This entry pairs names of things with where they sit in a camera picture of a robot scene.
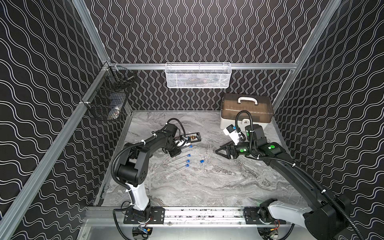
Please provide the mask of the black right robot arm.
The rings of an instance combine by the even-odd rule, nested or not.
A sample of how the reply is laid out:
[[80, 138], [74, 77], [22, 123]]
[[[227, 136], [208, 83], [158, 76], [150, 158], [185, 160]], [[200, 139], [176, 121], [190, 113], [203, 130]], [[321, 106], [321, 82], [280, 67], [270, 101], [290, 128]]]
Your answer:
[[285, 149], [276, 142], [269, 143], [263, 127], [254, 124], [249, 111], [239, 111], [235, 123], [224, 130], [232, 140], [215, 151], [226, 159], [240, 156], [261, 161], [280, 173], [305, 199], [306, 207], [285, 204], [276, 198], [262, 202], [258, 207], [246, 208], [247, 222], [265, 225], [285, 221], [301, 226], [317, 240], [331, 240], [348, 227], [362, 240], [363, 234], [351, 219], [351, 200], [344, 195], [335, 196], [315, 178], [300, 168]]

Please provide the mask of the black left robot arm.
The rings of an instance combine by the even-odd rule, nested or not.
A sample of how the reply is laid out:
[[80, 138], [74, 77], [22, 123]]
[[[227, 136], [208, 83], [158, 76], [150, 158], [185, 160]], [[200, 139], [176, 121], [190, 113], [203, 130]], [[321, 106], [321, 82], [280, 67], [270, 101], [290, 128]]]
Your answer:
[[171, 118], [160, 130], [152, 132], [150, 138], [136, 144], [125, 144], [112, 160], [111, 176], [117, 184], [129, 191], [133, 215], [137, 221], [145, 222], [150, 218], [151, 203], [144, 186], [150, 158], [159, 149], [172, 158], [181, 154], [181, 147], [185, 144], [182, 136], [185, 133], [181, 121]]

